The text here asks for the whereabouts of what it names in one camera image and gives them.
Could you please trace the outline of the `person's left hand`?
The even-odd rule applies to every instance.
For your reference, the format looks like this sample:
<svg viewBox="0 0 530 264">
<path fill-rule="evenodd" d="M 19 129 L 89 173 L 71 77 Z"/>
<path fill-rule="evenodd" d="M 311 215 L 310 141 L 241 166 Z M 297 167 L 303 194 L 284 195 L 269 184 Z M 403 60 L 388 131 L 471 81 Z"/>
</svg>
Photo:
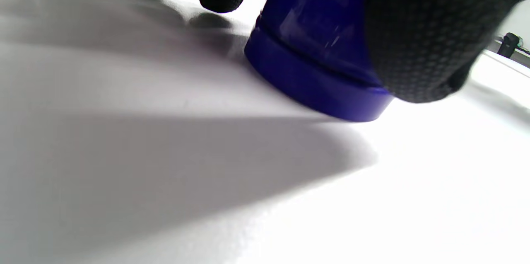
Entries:
<svg viewBox="0 0 530 264">
<path fill-rule="evenodd" d="M 242 3 L 199 1 L 217 13 Z M 306 104 L 431 103 L 460 90 L 519 1 L 266 0 L 246 56 Z"/>
</svg>

